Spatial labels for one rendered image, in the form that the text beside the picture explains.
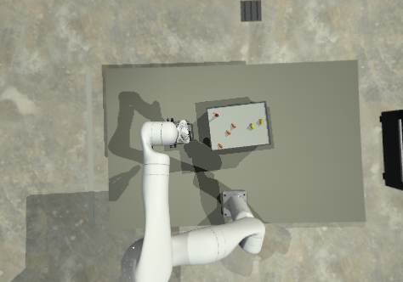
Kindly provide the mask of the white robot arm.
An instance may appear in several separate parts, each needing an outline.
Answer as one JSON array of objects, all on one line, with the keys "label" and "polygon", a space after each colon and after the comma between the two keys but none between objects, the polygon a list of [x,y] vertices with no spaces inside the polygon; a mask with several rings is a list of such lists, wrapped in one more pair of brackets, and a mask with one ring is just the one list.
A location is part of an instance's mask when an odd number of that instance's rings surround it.
[{"label": "white robot arm", "polygon": [[[246,252],[260,252],[265,226],[253,216],[244,199],[228,201],[233,222],[172,235],[168,205],[170,158],[155,152],[155,145],[173,145],[179,138],[190,142],[187,122],[148,121],[139,131],[143,148],[142,196],[145,209],[144,238],[126,250],[122,274],[127,282],[168,282],[175,266],[206,265],[227,257],[239,244]],[[243,200],[242,200],[243,199]],[[173,248],[172,248],[173,245]]]}]

